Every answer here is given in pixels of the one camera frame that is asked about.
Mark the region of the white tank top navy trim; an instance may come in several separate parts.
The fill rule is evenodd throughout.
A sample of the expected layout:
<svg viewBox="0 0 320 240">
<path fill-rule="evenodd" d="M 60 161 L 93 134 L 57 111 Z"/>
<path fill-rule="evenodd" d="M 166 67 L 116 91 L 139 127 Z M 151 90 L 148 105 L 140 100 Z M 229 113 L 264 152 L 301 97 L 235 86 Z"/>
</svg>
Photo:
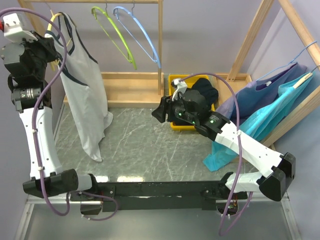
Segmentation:
<svg viewBox="0 0 320 240">
<path fill-rule="evenodd" d="M 99 143 L 105 137 L 105 129 L 113 121 L 108 110 L 108 100 L 98 62 L 83 44 L 71 17 L 61 13 L 58 27 L 68 43 L 64 49 L 62 37 L 52 30 L 45 37 L 54 40 L 60 56 L 67 54 L 65 66 L 60 74 L 65 95 L 85 153 L 94 161 L 101 162 Z"/>
</svg>

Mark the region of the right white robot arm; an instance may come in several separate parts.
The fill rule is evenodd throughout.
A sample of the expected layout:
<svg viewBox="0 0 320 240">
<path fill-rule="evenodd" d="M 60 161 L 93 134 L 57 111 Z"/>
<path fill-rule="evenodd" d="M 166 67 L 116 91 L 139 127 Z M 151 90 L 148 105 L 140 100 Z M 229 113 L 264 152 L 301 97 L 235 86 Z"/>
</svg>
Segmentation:
<svg viewBox="0 0 320 240">
<path fill-rule="evenodd" d="M 231 173 L 219 186 L 220 196 L 231 199 L 238 192 L 260 192 L 279 202 L 295 178 L 296 158 L 282 154 L 248 136 L 222 114 L 212 111 L 197 90 L 179 92 L 176 97 L 163 96 L 151 113 L 160 123 L 179 119 L 213 142 L 234 151 L 252 164 L 257 172 Z"/>
</svg>

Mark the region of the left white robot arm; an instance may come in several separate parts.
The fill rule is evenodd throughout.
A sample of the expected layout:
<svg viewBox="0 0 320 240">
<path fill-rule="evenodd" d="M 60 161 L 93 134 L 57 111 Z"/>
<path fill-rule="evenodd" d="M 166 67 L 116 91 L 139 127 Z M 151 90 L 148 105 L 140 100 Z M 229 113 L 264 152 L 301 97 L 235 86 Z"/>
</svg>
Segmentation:
<svg viewBox="0 0 320 240">
<path fill-rule="evenodd" d="M 22 185 L 24 192 L 44 198 L 82 191 L 88 201 L 96 200 L 100 188 L 94 185 L 94 176 L 64 170 L 57 155 L 51 130 L 51 92 L 44 91 L 47 64 L 58 59 L 53 39 L 34 31 L 5 37 L 10 43 L 1 48 L 0 57 L 10 73 L 11 101 L 22 120 L 30 154 L 30 179 Z"/>
</svg>

